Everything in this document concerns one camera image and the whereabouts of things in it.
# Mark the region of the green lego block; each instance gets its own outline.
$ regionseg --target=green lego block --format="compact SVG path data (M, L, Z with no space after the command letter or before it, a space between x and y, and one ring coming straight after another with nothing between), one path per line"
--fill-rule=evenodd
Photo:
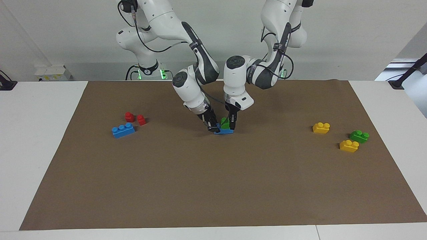
M221 129L230 129L230 120L226 117L221 119Z
M365 143L369 139L369 134L360 130L356 130L350 134L350 139L358 143Z

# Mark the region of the white robotic arm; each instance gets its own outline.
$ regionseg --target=white robotic arm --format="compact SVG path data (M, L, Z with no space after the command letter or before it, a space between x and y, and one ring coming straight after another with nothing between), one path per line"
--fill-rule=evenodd
M245 90L245 83L261 89L274 86L283 69L287 47L301 47L307 40L307 33L301 27L301 15L302 9L312 6L313 2L266 0L261 12L262 23L269 31L263 36L269 49L266 58L233 56L224 67L225 107L229 111L230 129L236 126L237 112L254 104Z
M159 51L152 50L146 45L156 38L181 40L180 43L189 44L197 62L175 75L173 87L184 101L184 106L198 115L209 131L219 132L215 113L200 88L200 85L216 81L219 68L194 30L188 23L178 18L168 0L121 0L120 4L123 11L132 13L135 25L133 32L130 30L132 27L119 32L117 41L122 48L132 51L137 56L140 66L153 66L151 69L158 66L153 52Z

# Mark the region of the black stand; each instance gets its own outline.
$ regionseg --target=black stand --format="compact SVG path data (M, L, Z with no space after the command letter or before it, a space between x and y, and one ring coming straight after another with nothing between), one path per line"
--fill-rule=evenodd
M0 87L0 91L10 91L16 86L16 84L18 82L17 81L8 81L2 75L0 75L0 83L2 85Z
M404 90L402 87L403 82L410 76L412 73L414 73L416 70L420 69L422 65L426 64L427 62L427 53L420 58L415 64L407 71L405 74L399 78L399 80L396 81L389 81L391 87L393 89L397 90Z

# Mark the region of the table surface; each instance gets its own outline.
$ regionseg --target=table surface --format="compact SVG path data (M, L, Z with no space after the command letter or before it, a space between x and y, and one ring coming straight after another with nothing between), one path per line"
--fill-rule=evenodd
M427 210L427 119L387 82L350 82L423 210ZM0 239L404 239L427 223L225 228L18 231L87 82L20 82L0 92Z

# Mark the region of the toy building block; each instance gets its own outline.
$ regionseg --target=toy building block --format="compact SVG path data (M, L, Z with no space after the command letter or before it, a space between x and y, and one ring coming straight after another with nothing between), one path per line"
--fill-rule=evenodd
M126 125L120 125L118 128L114 127L112 131L115 138L121 138L134 133L135 129L132 123L126 123Z
M136 118L140 126L147 124L143 115L138 115Z
M230 129L230 120L226 117L221 119L221 129Z
M358 143L365 143L369 139L369 133L356 130L350 134L350 139Z
M359 149L360 144L358 142L352 142L351 140L342 141L339 144L339 149L347 152L355 152Z
M313 132L326 134L329 132L330 124L329 123L316 123L313 126Z
M214 132L215 135L224 135L224 134L233 134L234 130L230 130L230 129L222 129L220 128L220 132Z
M125 113L125 119L126 119L126 122L133 123L135 121L135 116L132 113L127 112Z

